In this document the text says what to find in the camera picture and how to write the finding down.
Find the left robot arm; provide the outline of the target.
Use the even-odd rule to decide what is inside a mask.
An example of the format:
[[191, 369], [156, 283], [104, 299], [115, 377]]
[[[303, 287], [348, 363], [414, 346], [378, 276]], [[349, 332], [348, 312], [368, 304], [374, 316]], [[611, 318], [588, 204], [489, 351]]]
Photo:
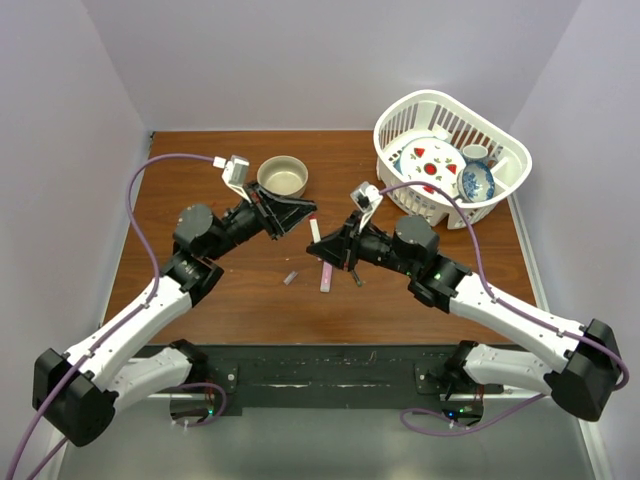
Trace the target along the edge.
[[205, 204], [184, 209], [173, 233], [173, 254], [148, 286], [110, 322], [64, 353], [52, 349], [35, 361], [32, 405], [73, 445], [98, 438], [114, 417], [157, 391], [200, 390], [207, 359], [177, 341], [131, 366], [129, 360], [166, 325], [195, 307], [224, 271], [216, 260], [260, 232], [278, 239], [316, 211], [315, 202], [287, 198], [257, 182], [222, 217]]

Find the clear pen cap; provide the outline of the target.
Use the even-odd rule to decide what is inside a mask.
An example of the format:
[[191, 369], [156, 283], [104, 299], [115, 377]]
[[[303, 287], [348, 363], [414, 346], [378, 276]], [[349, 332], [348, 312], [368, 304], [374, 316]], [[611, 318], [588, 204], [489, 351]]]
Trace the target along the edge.
[[296, 271], [292, 271], [290, 274], [288, 274], [285, 277], [285, 279], [283, 280], [283, 283], [285, 285], [290, 285], [292, 281], [296, 279], [297, 276], [298, 276], [298, 273]]

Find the white red marker pen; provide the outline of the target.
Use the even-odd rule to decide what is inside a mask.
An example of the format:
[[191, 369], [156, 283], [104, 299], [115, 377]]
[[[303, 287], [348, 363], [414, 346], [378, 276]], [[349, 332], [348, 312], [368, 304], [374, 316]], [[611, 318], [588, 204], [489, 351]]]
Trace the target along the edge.
[[311, 215], [309, 217], [309, 223], [310, 223], [310, 228], [311, 228], [311, 234], [312, 234], [312, 241], [314, 243], [317, 243], [321, 240], [321, 234], [320, 234], [320, 230], [319, 230], [319, 225], [318, 225], [318, 221], [315, 215]]

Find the green pen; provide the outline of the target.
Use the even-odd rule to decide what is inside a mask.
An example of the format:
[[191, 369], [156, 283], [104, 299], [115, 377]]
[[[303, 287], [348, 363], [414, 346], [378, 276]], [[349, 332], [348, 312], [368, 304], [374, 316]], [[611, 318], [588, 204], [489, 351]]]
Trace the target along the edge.
[[362, 287], [363, 286], [363, 282], [362, 282], [360, 276], [357, 274], [357, 272], [355, 270], [351, 271], [351, 276], [354, 279], [354, 281], [355, 281], [355, 283], [356, 283], [356, 285], [358, 287]]

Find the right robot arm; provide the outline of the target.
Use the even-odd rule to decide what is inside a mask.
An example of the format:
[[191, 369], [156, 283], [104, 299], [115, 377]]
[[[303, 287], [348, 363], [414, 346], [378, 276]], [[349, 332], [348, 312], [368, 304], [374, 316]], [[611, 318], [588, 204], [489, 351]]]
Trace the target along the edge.
[[444, 366], [443, 380], [459, 393], [501, 384], [549, 396], [567, 413], [600, 419], [623, 376], [613, 329], [561, 318], [490, 285], [470, 268], [442, 255], [439, 236], [419, 216], [404, 216], [392, 233], [362, 226], [353, 212], [343, 226], [307, 251], [351, 271], [364, 261], [406, 276], [421, 304], [481, 324], [517, 344], [515, 350], [463, 341]]

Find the pink highlighter pen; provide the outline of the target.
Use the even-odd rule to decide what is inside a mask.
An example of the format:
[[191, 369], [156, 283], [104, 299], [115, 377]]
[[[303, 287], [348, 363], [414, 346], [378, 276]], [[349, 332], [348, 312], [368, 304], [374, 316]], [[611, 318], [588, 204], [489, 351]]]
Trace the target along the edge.
[[332, 274], [333, 274], [333, 267], [328, 262], [324, 262], [322, 265], [321, 282], [320, 282], [321, 293], [330, 292], [331, 283], [332, 283]]

